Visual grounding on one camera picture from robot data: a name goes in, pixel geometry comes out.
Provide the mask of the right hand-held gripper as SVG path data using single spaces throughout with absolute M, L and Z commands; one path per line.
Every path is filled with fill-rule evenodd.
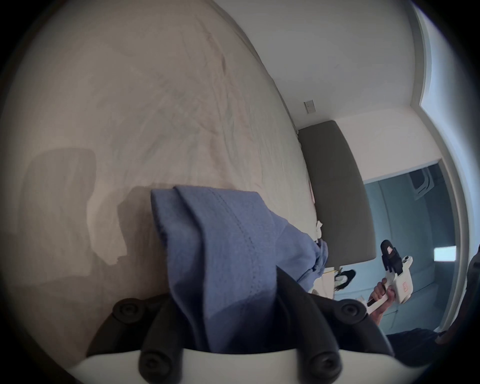
M 413 283 L 410 267 L 413 263 L 411 256 L 401 258 L 396 248 L 389 240 L 383 240 L 380 245 L 381 260 L 386 271 L 386 283 L 383 284 L 385 294 L 375 301 L 373 298 L 367 301 L 367 313 L 370 315 L 388 301 L 388 289 L 395 294 L 398 304 L 407 302 L 413 293 Z

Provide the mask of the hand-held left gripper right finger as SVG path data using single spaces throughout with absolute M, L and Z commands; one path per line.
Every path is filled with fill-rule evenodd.
M 336 301 L 305 291 L 276 268 L 275 350 L 295 349 L 299 381 L 336 381 L 340 350 L 394 357 L 388 338 L 355 299 Z

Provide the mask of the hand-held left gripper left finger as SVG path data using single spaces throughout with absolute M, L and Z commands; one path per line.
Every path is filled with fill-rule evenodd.
M 195 347 L 198 297 L 181 304 L 171 294 L 124 298 L 88 346 L 88 381 L 184 381 L 184 353 Z

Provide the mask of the person's right hand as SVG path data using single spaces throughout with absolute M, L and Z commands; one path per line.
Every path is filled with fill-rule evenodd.
M 383 278 L 381 282 L 377 283 L 371 293 L 367 310 L 370 315 L 381 315 L 389 309 L 396 299 L 395 290 L 389 285 L 387 278 Z

